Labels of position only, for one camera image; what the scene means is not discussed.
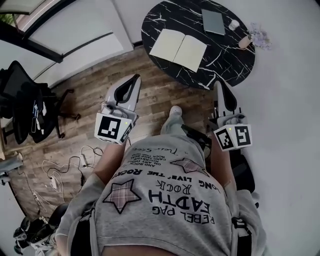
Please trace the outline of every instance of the white marker cube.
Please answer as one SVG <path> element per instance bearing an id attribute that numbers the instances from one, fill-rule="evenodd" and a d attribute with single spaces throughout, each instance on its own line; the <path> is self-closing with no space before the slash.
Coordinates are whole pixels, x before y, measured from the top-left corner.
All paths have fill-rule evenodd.
<path id="1" fill-rule="evenodd" d="M 97 113 L 94 136 L 105 142 L 122 145 L 133 127 L 131 119 Z"/>
<path id="2" fill-rule="evenodd" d="M 214 131 L 222 151 L 230 151 L 252 145 L 250 124 L 227 124 Z"/>

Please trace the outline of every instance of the white cup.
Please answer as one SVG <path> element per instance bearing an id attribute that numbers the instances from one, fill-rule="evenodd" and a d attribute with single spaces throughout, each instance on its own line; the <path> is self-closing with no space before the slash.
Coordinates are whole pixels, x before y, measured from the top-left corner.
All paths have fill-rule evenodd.
<path id="1" fill-rule="evenodd" d="M 233 19 L 229 25 L 229 29 L 234 31 L 239 26 L 240 26 L 239 22 L 237 20 Z"/>

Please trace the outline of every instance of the green foliage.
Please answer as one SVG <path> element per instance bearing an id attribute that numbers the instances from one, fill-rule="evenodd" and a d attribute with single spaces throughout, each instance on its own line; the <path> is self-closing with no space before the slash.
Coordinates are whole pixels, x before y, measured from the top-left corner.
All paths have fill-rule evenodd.
<path id="1" fill-rule="evenodd" d="M 0 14 L 0 21 L 11 25 L 14 22 L 14 19 L 11 14 Z"/>

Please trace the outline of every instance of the sleeve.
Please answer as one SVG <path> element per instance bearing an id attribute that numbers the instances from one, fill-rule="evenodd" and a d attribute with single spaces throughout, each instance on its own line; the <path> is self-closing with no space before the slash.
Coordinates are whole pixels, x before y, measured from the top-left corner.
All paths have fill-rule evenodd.
<path id="1" fill-rule="evenodd" d="M 96 174 L 91 174 L 81 191 L 71 200 L 65 214 L 61 218 L 56 236 L 68 236 L 73 221 L 89 210 L 105 189 L 105 184 Z"/>
<path id="2" fill-rule="evenodd" d="M 239 217 L 246 222 L 251 231 L 252 255 L 263 255 L 267 236 L 253 198 L 248 190 L 239 190 L 235 194 L 239 205 Z"/>

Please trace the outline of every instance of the purple flower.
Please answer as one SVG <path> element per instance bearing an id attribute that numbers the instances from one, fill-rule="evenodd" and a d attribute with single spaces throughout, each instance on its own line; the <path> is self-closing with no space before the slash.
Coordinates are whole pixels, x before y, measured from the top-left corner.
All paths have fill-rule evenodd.
<path id="1" fill-rule="evenodd" d="M 251 30 L 249 30 L 249 39 L 256 47 L 260 47 L 264 50 L 271 49 L 271 42 L 268 38 L 267 32 L 261 29 L 261 26 L 257 23 L 251 23 Z"/>

